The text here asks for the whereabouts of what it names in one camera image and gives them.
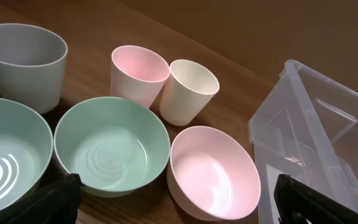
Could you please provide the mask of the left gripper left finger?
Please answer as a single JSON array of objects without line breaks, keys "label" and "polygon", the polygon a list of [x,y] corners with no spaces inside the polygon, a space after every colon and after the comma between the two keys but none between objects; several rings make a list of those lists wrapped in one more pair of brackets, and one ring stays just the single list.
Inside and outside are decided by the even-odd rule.
[{"label": "left gripper left finger", "polygon": [[68,174],[1,210],[0,224],[75,223],[82,186],[78,174]]}]

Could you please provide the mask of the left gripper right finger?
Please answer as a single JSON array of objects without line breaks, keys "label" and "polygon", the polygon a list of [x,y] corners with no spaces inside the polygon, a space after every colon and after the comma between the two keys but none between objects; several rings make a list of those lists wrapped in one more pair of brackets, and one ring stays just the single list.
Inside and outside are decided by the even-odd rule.
[{"label": "left gripper right finger", "polygon": [[358,213],[287,174],[278,176],[274,199],[280,224],[358,223]]}]

